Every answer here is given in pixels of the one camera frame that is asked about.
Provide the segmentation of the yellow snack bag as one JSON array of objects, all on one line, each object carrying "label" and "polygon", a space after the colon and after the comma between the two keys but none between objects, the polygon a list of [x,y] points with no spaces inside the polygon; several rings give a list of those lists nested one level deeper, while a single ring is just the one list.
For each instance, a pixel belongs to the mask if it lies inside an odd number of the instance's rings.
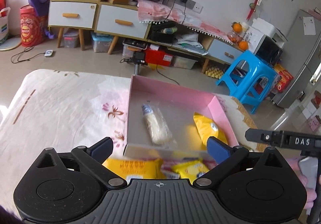
[{"label": "yellow snack bag", "polygon": [[225,144],[228,144],[225,132],[210,118],[199,113],[194,113],[193,120],[202,143],[207,146],[207,140],[215,137]]}]

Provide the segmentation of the orange yellow snack pack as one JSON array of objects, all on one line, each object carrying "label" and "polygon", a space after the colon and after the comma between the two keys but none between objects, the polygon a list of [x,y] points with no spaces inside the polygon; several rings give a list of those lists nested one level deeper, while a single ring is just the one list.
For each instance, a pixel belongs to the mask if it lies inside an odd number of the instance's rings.
[{"label": "orange yellow snack pack", "polygon": [[143,161],[109,158],[102,165],[129,183],[131,179],[165,179],[161,172],[162,164],[161,159]]}]

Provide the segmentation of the yellow snack pack blue label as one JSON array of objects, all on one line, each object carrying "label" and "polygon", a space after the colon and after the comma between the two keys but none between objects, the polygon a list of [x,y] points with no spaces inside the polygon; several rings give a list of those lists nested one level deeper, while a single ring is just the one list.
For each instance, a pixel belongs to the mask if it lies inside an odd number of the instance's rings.
[{"label": "yellow snack pack blue label", "polygon": [[193,182],[209,171],[209,168],[201,160],[193,160],[180,163],[171,167],[174,173],[178,173],[180,178],[189,179]]}]

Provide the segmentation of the floral bed sheet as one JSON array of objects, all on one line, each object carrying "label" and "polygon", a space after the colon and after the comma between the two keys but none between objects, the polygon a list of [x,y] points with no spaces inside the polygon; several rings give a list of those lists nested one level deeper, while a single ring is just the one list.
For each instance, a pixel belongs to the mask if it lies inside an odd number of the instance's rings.
[{"label": "floral bed sheet", "polygon": [[201,160],[210,171],[212,157],[157,158],[165,179],[126,186],[89,175],[71,151],[105,137],[109,158],[156,160],[123,155],[131,79],[52,70],[25,77],[1,124],[1,223],[298,223],[306,189],[279,147],[247,141],[242,126],[232,129],[250,152],[246,170],[216,186],[171,169]]}]

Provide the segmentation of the clear wrapped cream snack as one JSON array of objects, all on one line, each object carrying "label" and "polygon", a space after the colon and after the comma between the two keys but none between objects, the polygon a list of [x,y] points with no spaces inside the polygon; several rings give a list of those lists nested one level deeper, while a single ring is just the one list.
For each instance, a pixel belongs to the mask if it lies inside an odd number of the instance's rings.
[{"label": "clear wrapped cream snack", "polygon": [[143,104],[141,108],[151,142],[166,149],[174,147],[176,140],[161,110],[150,104]]}]

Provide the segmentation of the pink cardboard box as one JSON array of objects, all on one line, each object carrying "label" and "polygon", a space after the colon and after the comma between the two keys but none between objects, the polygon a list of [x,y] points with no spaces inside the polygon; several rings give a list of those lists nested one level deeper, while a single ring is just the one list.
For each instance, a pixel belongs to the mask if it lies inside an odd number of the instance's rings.
[{"label": "pink cardboard box", "polygon": [[[144,104],[162,113],[174,138],[173,142],[166,145],[152,143],[143,116]],[[197,132],[194,113],[213,119],[224,131],[228,144],[231,147],[238,145],[232,126],[216,95],[147,77],[133,76],[123,155],[131,159],[210,160],[211,156]]]}]

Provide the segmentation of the blue plastic stool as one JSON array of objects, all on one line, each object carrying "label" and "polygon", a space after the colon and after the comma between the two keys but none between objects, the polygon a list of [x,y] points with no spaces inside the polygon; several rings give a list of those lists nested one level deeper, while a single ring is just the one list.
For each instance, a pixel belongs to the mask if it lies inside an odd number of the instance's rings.
[{"label": "blue plastic stool", "polygon": [[[233,73],[233,71],[243,61],[248,64],[249,69],[241,77]],[[250,51],[245,51],[229,66],[222,77],[216,82],[216,85],[224,83],[229,89],[230,96],[237,98],[241,104],[252,106],[251,113],[254,114],[269,93],[276,77],[277,73],[270,64]],[[260,79],[265,80],[266,84],[263,90],[258,93],[255,85]]]}]

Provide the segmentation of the silver refrigerator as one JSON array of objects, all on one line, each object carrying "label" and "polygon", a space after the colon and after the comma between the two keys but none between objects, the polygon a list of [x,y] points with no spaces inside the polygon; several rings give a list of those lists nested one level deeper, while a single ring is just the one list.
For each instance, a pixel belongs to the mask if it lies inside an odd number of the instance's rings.
[{"label": "silver refrigerator", "polygon": [[305,92],[310,79],[320,64],[320,20],[304,10],[299,10],[283,47],[281,65],[293,79],[273,102],[289,108]]}]

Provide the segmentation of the black microwave oven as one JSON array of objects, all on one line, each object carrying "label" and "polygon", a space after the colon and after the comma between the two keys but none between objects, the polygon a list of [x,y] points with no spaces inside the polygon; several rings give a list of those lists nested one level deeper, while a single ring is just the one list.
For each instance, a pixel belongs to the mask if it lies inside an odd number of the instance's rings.
[{"label": "black microwave oven", "polygon": [[282,48],[280,48],[273,39],[266,35],[262,37],[255,50],[255,55],[269,63],[271,66],[274,66],[278,63],[282,53]]}]

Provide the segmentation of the orange fruit lower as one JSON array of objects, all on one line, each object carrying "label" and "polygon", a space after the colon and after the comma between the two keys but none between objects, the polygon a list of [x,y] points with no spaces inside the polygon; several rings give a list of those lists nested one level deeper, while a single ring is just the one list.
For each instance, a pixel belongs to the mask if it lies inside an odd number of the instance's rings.
[{"label": "orange fruit lower", "polygon": [[248,45],[248,43],[246,41],[240,41],[238,43],[238,47],[243,51],[246,51],[246,50],[249,49],[249,45]]}]

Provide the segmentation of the orange fruit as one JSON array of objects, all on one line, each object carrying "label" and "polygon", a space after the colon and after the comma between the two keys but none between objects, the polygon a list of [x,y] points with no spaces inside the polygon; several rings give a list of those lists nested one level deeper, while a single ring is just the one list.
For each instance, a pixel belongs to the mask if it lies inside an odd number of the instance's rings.
[{"label": "orange fruit", "polygon": [[249,45],[248,45],[248,43],[246,41],[240,41],[238,43],[238,47],[243,51],[246,51],[246,50],[249,49]]},{"label": "orange fruit", "polygon": [[243,27],[239,22],[233,22],[232,29],[235,33],[240,34],[243,31]]}]

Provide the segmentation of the clear storage bin blue lid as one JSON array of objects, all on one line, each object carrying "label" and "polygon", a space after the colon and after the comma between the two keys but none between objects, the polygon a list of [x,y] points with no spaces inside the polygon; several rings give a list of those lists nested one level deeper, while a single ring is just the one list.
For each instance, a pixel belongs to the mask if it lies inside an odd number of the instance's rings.
[{"label": "clear storage bin blue lid", "polygon": [[107,53],[113,41],[112,35],[91,33],[92,48],[95,53]]}]

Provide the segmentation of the red box under cabinet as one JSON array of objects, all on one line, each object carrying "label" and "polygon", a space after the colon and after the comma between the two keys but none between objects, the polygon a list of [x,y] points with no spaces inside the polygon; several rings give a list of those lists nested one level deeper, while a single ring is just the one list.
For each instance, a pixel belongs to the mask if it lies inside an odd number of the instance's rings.
[{"label": "red box under cabinet", "polygon": [[173,60],[173,56],[171,54],[167,54],[163,50],[145,50],[145,61],[148,64],[160,65],[160,66],[170,66]]}]

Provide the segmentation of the low wooden tv cabinet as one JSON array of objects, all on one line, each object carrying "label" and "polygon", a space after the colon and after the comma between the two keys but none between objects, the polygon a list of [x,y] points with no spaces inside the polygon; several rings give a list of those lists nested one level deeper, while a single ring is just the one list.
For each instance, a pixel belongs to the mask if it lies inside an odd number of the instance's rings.
[{"label": "low wooden tv cabinet", "polygon": [[201,59],[202,73],[212,62],[230,65],[245,50],[228,38],[206,33],[173,21],[150,22],[145,39],[168,48]]}]

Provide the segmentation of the red cartoon barrel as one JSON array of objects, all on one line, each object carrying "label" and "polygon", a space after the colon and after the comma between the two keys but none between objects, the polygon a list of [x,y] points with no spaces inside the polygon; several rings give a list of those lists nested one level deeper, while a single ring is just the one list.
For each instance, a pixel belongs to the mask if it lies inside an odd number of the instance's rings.
[{"label": "red cartoon barrel", "polygon": [[47,16],[37,16],[31,5],[20,8],[20,29],[23,47],[33,47],[42,44],[45,40]]}]

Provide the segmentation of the pink floral cloth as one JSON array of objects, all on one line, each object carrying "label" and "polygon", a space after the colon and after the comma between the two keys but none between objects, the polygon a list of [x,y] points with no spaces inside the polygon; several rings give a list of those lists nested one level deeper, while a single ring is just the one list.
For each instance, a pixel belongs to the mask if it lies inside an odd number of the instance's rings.
[{"label": "pink floral cloth", "polygon": [[168,7],[148,0],[138,0],[138,19],[140,22],[145,23],[174,21],[177,24],[184,25],[195,31],[208,34],[232,44],[228,39],[227,33],[224,31],[208,21],[205,21],[194,14],[190,14],[186,10],[174,8],[174,6]]}]

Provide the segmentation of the wooden drawer cabinet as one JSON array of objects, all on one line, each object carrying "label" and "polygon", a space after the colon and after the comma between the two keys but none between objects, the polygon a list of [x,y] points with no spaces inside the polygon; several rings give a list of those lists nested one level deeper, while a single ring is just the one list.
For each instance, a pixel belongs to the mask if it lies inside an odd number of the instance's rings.
[{"label": "wooden drawer cabinet", "polygon": [[81,50],[85,50],[84,31],[113,35],[108,54],[111,54],[119,37],[146,40],[148,24],[138,20],[138,8],[129,4],[113,4],[107,0],[50,0],[48,26],[59,29],[61,46],[65,29],[79,34]]}]

